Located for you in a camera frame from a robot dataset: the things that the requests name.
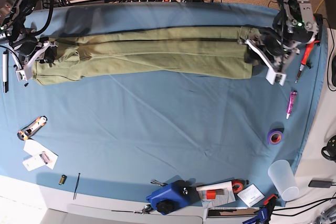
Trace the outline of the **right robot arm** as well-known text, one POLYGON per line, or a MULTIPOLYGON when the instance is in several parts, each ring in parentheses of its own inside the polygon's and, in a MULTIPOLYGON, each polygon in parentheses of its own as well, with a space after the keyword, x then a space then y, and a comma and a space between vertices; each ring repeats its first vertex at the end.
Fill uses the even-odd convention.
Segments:
POLYGON ((12 53, 18 81, 27 81, 33 77, 33 65, 52 63, 56 56, 58 43, 41 37, 48 28, 54 0, 50 6, 46 23, 40 30, 26 28, 24 22, 39 0, 6 0, 1 7, 1 46, 12 53))

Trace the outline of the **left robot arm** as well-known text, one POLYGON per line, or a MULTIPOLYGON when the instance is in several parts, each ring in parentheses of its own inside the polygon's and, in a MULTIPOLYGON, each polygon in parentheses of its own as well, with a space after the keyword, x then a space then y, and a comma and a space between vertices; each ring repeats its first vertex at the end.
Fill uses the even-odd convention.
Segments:
POLYGON ((313 13, 309 0, 276 0, 279 13, 271 27, 249 29, 246 35, 238 34, 238 42, 248 46, 249 60, 258 60, 268 71, 270 84, 284 85, 286 69, 296 55, 299 46, 305 48, 299 67, 302 73, 314 45, 322 36, 322 19, 313 13))

